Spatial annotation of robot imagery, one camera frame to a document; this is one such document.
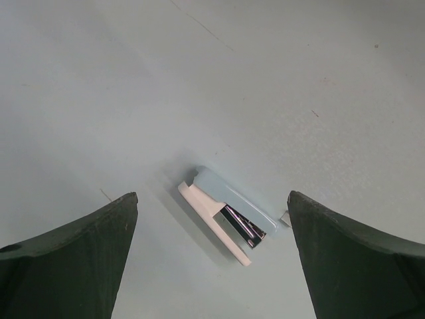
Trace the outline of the small staple strip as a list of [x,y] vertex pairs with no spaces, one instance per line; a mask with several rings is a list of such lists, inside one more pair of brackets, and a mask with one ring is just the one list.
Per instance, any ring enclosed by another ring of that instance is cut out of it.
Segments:
[[285,210],[284,214],[280,217],[280,221],[289,228],[292,228],[292,222],[290,219],[290,214],[288,210]]

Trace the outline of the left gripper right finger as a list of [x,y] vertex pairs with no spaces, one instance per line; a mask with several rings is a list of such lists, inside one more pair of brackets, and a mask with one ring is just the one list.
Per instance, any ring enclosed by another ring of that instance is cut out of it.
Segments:
[[291,191],[288,211],[317,318],[423,318],[424,245]]

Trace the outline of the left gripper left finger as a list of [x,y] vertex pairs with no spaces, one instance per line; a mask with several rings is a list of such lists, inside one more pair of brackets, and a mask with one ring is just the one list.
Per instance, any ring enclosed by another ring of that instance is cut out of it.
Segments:
[[127,193],[97,211],[1,248],[2,318],[111,318],[137,224]]

